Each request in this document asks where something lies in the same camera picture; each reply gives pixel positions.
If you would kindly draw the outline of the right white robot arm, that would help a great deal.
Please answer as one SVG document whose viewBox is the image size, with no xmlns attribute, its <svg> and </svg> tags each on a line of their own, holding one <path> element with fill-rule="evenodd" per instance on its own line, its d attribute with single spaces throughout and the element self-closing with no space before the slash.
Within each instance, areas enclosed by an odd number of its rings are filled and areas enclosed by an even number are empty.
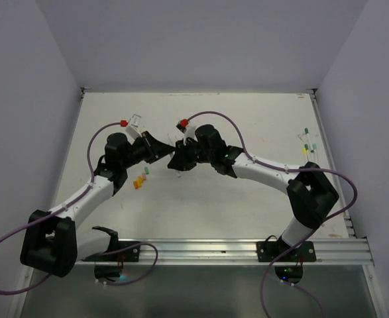
<svg viewBox="0 0 389 318">
<path fill-rule="evenodd" d="M 299 241 L 322 225 L 339 200 L 336 189 L 313 162 L 305 166 L 260 164 L 243 148 L 226 144 L 213 125 L 196 128 L 184 119 L 177 129 L 184 137 L 176 142 L 169 169 L 186 172 L 197 164 L 210 164 L 221 175 L 252 180 L 288 196 L 294 216 L 276 247 L 285 260 L 292 260 L 301 252 Z"/>
</svg>

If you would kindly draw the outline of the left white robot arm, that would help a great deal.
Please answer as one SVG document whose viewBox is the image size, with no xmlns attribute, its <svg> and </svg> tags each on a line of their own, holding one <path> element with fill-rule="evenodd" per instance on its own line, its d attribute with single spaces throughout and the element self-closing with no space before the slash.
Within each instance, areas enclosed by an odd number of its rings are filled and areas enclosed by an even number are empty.
<svg viewBox="0 0 389 318">
<path fill-rule="evenodd" d="M 78 228 L 122 188 L 130 167 L 142 161 L 151 164 L 174 151 L 174 146 L 156 140 L 149 132 L 143 132 L 133 143 L 121 132 L 109 135 L 105 153 L 86 187 L 51 211 L 37 210 L 30 215 L 21 263 L 63 278 L 84 258 L 116 258 L 120 251 L 116 231 L 95 226 L 87 235 L 79 235 Z"/>
</svg>

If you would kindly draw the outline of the light green cap marker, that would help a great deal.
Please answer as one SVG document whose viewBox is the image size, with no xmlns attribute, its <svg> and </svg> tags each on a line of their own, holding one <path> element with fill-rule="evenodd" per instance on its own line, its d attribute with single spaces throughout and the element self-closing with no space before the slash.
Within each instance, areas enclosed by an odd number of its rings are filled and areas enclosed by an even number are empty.
<svg viewBox="0 0 389 318">
<path fill-rule="evenodd" d="M 172 137 L 169 134 L 167 134 L 167 136 L 168 136 L 169 144 L 171 146 L 173 146 L 174 145 L 174 141 L 173 141 Z"/>
</svg>

